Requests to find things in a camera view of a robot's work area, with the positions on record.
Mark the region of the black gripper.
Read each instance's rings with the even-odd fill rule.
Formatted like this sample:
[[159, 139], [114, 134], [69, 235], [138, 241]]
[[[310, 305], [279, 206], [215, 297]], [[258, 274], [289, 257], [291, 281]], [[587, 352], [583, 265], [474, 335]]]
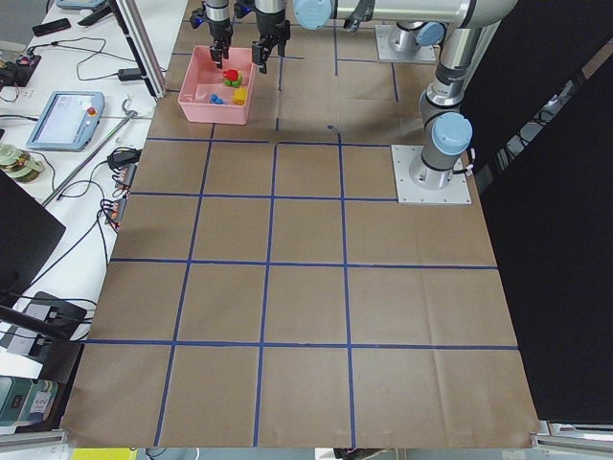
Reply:
[[290, 22], [286, 19], [283, 0], [256, 0], [254, 12], [260, 39], [252, 42], [252, 62], [265, 75], [273, 49], [277, 47], [278, 55], [284, 56], [286, 42], [290, 39]]
[[209, 47], [211, 60], [218, 69], [222, 69], [223, 60], [229, 58], [233, 36], [229, 2], [223, 0], [202, 1], [201, 6], [192, 11], [190, 24], [193, 29], [197, 29], [203, 24], [208, 25], [214, 41]]

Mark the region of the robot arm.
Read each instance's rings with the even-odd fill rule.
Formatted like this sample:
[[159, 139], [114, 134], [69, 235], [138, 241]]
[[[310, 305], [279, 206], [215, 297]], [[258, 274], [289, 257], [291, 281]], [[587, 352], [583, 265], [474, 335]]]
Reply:
[[[229, 59], [232, 44], [233, 25], [230, 17], [230, 1], [201, 1], [201, 6], [192, 11], [190, 23], [193, 29], [208, 24], [214, 44], [209, 47], [211, 59], [217, 68], [223, 67]], [[318, 30], [336, 18], [336, 7], [332, 1], [292, 1], [294, 16], [299, 24], [308, 30]], [[277, 48], [284, 57], [284, 49], [290, 39], [290, 21], [286, 17], [287, 1], [235, 1], [234, 17], [241, 19], [253, 12], [256, 16], [260, 38], [252, 42], [252, 62], [262, 74], [267, 73], [267, 61]], [[355, 33], [362, 22], [373, 18], [375, 1], [356, 1], [355, 8], [344, 19], [343, 29]], [[398, 21], [396, 26], [377, 26], [385, 31], [387, 47], [400, 54], [402, 61], [409, 55], [417, 54], [422, 48], [439, 44], [446, 33], [446, 27], [436, 22]]]
[[410, 164], [409, 175], [426, 190], [448, 185], [454, 165], [468, 150], [470, 121], [459, 113], [465, 77], [472, 67], [484, 28], [498, 23], [515, 7], [514, 1], [294, 1], [293, 12], [305, 29], [318, 30], [331, 19], [342, 19], [355, 32], [372, 19], [436, 22], [447, 26], [434, 80], [420, 97], [425, 142]]

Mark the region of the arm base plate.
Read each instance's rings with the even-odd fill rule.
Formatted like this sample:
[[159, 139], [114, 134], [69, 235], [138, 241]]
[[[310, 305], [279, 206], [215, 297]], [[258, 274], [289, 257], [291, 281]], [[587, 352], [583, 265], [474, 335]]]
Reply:
[[465, 174], [437, 172], [421, 158], [423, 146], [391, 145], [399, 204], [469, 205], [472, 200]]
[[419, 45], [416, 31], [396, 25], [375, 27], [377, 58], [380, 62], [433, 65], [437, 61], [433, 45]]

